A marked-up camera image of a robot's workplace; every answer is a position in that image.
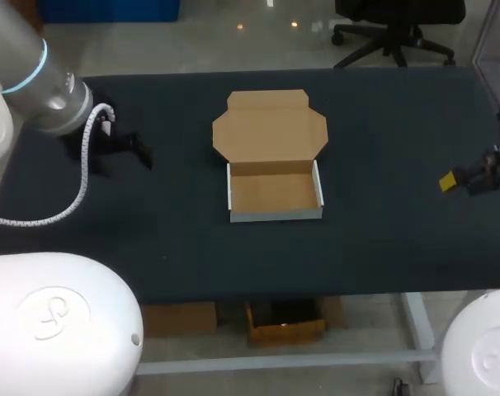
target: blue container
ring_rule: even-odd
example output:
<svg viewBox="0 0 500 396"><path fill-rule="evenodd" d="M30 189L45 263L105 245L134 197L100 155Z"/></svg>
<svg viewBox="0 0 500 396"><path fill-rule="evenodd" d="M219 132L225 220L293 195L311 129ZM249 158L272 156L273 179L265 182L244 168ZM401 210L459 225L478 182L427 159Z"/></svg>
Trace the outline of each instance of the blue container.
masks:
<svg viewBox="0 0 500 396"><path fill-rule="evenodd" d="M44 23L170 22L180 0L38 0Z"/></svg>

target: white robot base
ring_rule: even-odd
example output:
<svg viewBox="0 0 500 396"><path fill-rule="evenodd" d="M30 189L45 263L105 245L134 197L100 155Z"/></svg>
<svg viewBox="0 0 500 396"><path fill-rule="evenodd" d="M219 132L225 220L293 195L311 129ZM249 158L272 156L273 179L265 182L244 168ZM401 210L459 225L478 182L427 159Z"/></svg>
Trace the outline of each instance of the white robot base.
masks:
<svg viewBox="0 0 500 396"><path fill-rule="evenodd" d="M121 396L144 340L113 271L63 253L0 256L0 396Z"/></svg>
<svg viewBox="0 0 500 396"><path fill-rule="evenodd" d="M455 318L443 342L441 367L449 396L500 396L500 290Z"/></svg>

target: chair base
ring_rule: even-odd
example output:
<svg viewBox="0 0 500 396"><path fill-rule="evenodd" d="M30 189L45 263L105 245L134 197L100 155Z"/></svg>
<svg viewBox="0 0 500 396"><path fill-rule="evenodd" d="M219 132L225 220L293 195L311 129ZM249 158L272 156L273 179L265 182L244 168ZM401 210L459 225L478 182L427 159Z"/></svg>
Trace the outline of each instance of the chair base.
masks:
<svg viewBox="0 0 500 396"><path fill-rule="evenodd" d="M426 50L443 54L447 57L444 65L455 65L454 50L437 44L433 41L426 40L422 36L422 31L418 26L388 26L387 28L372 27L372 26L354 26L354 25L335 25L333 44L343 44L343 33L351 33L353 35L361 35L372 39L369 43L349 54L340 62L334 65L334 68L345 68L346 66L356 62L358 59L364 58L375 51L383 50L383 56L393 56L396 64L400 68L406 68L408 63L404 58L402 47L416 48L418 50Z"/></svg>

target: white cable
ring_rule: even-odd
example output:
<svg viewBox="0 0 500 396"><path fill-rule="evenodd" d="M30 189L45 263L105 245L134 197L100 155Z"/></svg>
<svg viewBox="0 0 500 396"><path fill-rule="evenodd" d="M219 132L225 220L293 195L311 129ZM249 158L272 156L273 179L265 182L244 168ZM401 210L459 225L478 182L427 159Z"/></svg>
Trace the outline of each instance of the white cable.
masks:
<svg viewBox="0 0 500 396"><path fill-rule="evenodd" d="M32 220L32 221L19 221L19 220L9 220L9 219L1 219L0 218L0 224L2 225L9 225L11 227L40 227L42 225L48 225L52 223L56 223L60 221L61 219L64 219L68 215L70 215L72 212L74 212L79 204L81 204L83 197L85 196L85 193L87 192L87 184L88 184L88 144L89 144L89 139L91 138L91 131L92 131L92 126L94 124L94 121L96 120L97 115L100 113L100 111L105 111L107 113L107 117L109 118L110 122L114 122L116 117L115 117L115 111L113 110L112 107L107 105L106 103L100 103L99 105L96 105L94 109L92 109L91 114L88 117L87 123L85 124L85 130L83 131L83 138L82 138L82 155L81 155L81 163L82 163L82 180L81 180L81 185L79 186L79 192L78 196L76 196L76 199L73 201L70 206L65 209L63 212L49 217L47 219L41 219L41 220Z"/></svg>

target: metal table frame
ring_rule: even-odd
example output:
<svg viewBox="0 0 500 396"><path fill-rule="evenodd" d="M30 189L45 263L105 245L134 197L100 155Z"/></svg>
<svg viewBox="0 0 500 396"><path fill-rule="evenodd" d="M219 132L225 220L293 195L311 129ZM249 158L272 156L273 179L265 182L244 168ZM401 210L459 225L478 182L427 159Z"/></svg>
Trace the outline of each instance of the metal table frame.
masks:
<svg viewBox="0 0 500 396"><path fill-rule="evenodd" d="M479 69L479 59L488 33L500 10L500 0L491 0L483 22L478 42L472 55L472 64L483 84L490 91L486 78ZM474 299L483 295L483 290L468 291L453 317ZM245 356L219 359L198 359L192 361L163 361L140 363L137 375L160 375L224 370L272 369L285 367L313 367L329 365L372 365L388 363L419 362L420 375L424 384L441 381L440 352L446 330L436 340L421 293L401 294L404 311L415 348L403 351L324 353L317 355Z"/></svg>

